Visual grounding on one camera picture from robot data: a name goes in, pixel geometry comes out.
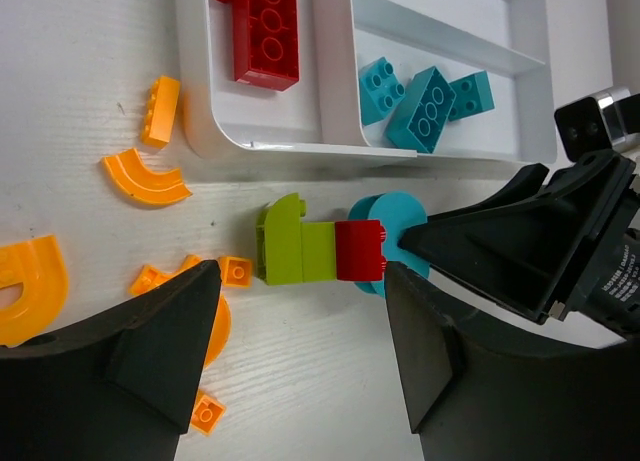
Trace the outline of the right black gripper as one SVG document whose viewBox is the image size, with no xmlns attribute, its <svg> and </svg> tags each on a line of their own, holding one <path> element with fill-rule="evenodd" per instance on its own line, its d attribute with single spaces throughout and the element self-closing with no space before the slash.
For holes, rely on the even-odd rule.
<svg viewBox="0 0 640 461">
<path fill-rule="evenodd" d="M 521 168 L 496 194 L 408 228 L 399 245 L 536 324 L 579 312 L 639 334 L 639 213 L 632 163 Z"/>
</svg>

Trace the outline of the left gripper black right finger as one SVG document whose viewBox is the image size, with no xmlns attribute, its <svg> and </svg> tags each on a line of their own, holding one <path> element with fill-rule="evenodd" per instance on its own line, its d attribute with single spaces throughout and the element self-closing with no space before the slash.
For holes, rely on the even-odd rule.
<svg viewBox="0 0 640 461">
<path fill-rule="evenodd" d="M 639 343 L 540 336 L 393 262 L 385 298 L 411 431 L 427 460 L 635 460 Z"/>
</svg>

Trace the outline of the teal cloud lego piece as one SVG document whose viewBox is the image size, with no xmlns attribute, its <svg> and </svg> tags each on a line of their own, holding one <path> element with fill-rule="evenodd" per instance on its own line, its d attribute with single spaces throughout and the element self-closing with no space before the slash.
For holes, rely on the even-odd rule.
<svg viewBox="0 0 640 461">
<path fill-rule="evenodd" d="M 379 220 L 386 231 L 383 243 L 383 255 L 386 267 L 389 263 L 400 262 L 418 274 L 427 277 L 430 271 L 428 262 L 409 253 L 399 246 L 402 235 L 413 226 L 427 222 L 427 214 L 420 201 L 407 192 L 395 191 L 359 200 L 350 210 L 348 220 Z M 362 291 L 385 295 L 385 270 L 383 279 L 376 282 L 353 282 Z"/>
</svg>

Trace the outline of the teal square lego brick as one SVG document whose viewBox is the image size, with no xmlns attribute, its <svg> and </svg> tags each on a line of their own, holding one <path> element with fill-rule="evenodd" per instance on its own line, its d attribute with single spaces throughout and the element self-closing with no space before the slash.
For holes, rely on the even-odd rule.
<svg viewBox="0 0 640 461">
<path fill-rule="evenodd" d="M 380 57 L 358 72 L 360 117 L 363 126 L 386 119 L 406 95 L 393 65 Z"/>
</svg>

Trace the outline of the red rectangular lego brick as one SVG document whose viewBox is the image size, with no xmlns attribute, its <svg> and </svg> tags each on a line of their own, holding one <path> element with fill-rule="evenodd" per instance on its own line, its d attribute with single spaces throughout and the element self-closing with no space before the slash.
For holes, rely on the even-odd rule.
<svg viewBox="0 0 640 461">
<path fill-rule="evenodd" d="M 284 91 L 299 81 L 297 0 L 233 0 L 234 80 Z"/>
</svg>

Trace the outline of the orange round lego piece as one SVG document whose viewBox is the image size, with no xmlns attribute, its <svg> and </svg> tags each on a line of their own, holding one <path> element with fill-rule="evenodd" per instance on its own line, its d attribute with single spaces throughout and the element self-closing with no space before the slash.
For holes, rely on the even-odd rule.
<svg viewBox="0 0 640 461">
<path fill-rule="evenodd" d="M 15 285 L 21 295 L 1 309 L 1 344 L 9 347 L 42 333 L 65 304 L 69 276 L 55 236 L 1 248 L 1 287 Z"/>
</svg>

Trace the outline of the orange half round lego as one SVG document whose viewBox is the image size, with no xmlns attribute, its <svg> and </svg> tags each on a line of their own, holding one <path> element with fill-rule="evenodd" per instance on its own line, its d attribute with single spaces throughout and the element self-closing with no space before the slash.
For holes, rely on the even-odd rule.
<svg viewBox="0 0 640 461">
<path fill-rule="evenodd" d="M 192 195 L 179 168 L 153 171 L 143 162 L 136 148 L 105 156 L 101 165 L 113 185 L 127 199 L 143 205 L 169 206 Z"/>
</svg>

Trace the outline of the green round lego piece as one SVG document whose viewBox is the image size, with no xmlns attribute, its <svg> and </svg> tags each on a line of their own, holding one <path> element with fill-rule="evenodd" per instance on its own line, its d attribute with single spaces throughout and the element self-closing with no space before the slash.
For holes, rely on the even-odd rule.
<svg viewBox="0 0 640 461">
<path fill-rule="evenodd" d="M 256 221 L 257 276 L 269 286 L 337 279 L 335 227 L 305 222 L 306 201 L 290 193 Z"/>
</svg>

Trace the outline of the blue lego brick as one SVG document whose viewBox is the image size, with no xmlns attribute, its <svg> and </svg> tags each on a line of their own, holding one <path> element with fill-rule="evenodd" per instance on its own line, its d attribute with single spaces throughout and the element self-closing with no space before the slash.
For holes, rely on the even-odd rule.
<svg viewBox="0 0 640 461">
<path fill-rule="evenodd" d="M 478 71 L 450 83 L 456 94 L 448 121 L 454 122 L 482 114 L 495 108 L 493 94 L 486 71 Z"/>
</svg>

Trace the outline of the small red lego piece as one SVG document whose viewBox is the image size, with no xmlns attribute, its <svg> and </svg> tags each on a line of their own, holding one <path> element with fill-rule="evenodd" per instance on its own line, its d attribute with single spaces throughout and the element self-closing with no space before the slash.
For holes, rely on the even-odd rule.
<svg viewBox="0 0 640 461">
<path fill-rule="evenodd" d="M 338 221 L 334 228 L 337 278 L 351 282 L 381 281 L 386 268 L 382 250 L 386 231 L 380 221 Z"/>
</svg>

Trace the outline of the orange rectangular lego brick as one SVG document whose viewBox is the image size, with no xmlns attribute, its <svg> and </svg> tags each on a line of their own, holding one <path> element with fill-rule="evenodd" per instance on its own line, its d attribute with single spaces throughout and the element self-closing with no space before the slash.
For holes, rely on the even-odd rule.
<svg viewBox="0 0 640 461">
<path fill-rule="evenodd" d="M 171 139 L 180 82 L 168 76 L 160 76 L 151 86 L 146 106 L 141 141 L 155 149 L 163 149 Z"/>
</svg>

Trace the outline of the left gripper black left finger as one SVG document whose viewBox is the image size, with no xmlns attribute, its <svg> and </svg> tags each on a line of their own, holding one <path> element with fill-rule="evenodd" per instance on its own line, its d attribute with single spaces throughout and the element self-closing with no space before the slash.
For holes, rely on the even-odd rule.
<svg viewBox="0 0 640 461">
<path fill-rule="evenodd" d="M 157 288 L 1 350 L 4 460 L 172 460 L 221 289 L 205 260 Z"/>
</svg>

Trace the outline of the small orange lego piece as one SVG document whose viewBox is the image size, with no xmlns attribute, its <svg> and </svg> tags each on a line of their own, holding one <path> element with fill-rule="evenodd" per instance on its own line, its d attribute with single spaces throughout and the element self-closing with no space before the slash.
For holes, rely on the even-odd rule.
<svg viewBox="0 0 640 461">
<path fill-rule="evenodd" d="M 199 389 L 191 414 L 190 426 L 208 436 L 214 431 L 225 412 L 226 407 L 220 401 Z"/>
</svg>

